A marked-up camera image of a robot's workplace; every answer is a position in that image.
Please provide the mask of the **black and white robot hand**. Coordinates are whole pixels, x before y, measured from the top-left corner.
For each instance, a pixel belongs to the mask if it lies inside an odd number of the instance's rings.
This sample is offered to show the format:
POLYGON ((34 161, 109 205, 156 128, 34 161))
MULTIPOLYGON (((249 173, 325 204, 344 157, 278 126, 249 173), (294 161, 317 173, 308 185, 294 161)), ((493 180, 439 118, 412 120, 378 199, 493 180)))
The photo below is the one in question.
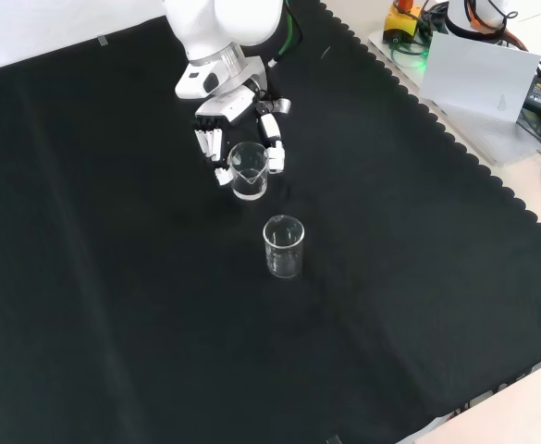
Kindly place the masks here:
POLYGON ((235 178, 227 160, 227 129, 249 114, 255 115, 269 153, 269 172, 280 174, 284 171, 286 153, 275 115, 286 115, 290 109, 289 99, 275 97, 252 79, 231 92, 209 98, 197 109, 194 124, 196 140, 205 159, 215 167, 219 185, 227 186, 235 178))

